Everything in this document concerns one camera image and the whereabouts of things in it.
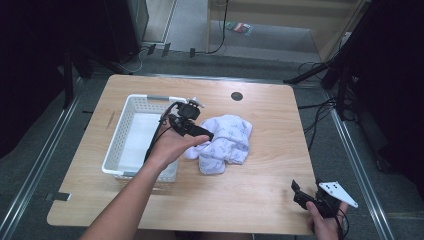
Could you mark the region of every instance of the metal frame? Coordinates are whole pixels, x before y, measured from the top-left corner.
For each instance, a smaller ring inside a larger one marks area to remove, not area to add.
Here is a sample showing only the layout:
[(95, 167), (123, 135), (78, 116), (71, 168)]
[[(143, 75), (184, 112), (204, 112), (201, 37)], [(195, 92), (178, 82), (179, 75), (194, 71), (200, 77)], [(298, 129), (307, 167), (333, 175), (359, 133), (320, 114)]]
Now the metal frame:
[(79, 96), (84, 83), (81, 78), (76, 83), (76, 95), (67, 109), (62, 110), (59, 119), (57, 120), (53, 130), (51, 131), (46, 143), (44, 144), (40, 154), (37, 157), (31, 171), (29, 172), (21, 189), (16, 194), (12, 203), (10, 204), (6, 216), (0, 226), (0, 236), (2, 239), (11, 239), (12, 235), (25, 212), (26, 207), (31, 201), (31, 197), (37, 188), (49, 162), (53, 155), (54, 150), (64, 132), (71, 116), (78, 103)]

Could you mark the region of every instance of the finger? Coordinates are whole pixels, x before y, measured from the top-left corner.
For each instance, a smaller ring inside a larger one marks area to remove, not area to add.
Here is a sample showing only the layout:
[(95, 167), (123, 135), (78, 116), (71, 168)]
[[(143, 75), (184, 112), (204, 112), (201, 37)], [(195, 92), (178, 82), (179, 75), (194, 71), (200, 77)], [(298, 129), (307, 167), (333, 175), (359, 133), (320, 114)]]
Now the finger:
[(306, 226), (309, 230), (314, 231), (314, 219), (312, 217), (308, 218), (308, 221), (306, 222)]
[(339, 209), (342, 210), (344, 213), (347, 213), (347, 209), (348, 209), (349, 205), (345, 202), (341, 202)]
[(308, 209), (309, 213), (313, 218), (320, 217), (322, 218), (321, 214), (319, 213), (317, 207), (313, 202), (306, 202), (306, 208)]

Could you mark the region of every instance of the wrist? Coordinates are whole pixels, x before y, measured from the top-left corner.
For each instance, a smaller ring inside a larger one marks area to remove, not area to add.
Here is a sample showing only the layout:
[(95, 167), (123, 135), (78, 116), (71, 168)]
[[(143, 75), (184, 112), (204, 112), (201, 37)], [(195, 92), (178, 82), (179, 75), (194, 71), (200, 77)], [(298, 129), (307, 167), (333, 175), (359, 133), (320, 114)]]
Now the wrist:
[(159, 175), (167, 166), (160, 159), (148, 158), (144, 163), (143, 168), (148, 169), (149, 172), (157, 173)]

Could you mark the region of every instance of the white plastic basket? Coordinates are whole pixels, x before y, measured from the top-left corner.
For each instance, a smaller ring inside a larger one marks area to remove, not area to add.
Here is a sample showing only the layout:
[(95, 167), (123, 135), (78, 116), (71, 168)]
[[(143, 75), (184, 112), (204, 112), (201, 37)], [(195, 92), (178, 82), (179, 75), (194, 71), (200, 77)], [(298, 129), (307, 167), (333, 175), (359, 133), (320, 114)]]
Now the white plastic basket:
[[(121, 183), (128, 182), (143, 166), (144, 157), (159, 124), (160, 116), (184, 98), (129, 95), (103, 161), (102, 170)], [(178, 159), (159, 175), (158, 182), (175, 182)]]

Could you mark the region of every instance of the basket handle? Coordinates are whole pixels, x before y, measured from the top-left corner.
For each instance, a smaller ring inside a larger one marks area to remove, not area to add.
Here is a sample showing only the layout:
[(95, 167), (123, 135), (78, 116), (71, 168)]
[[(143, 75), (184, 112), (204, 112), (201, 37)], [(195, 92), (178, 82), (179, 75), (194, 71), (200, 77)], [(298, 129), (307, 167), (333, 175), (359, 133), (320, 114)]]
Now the basket handle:
[(169, 101), (169, 96), (147, 95), (147, 100)]

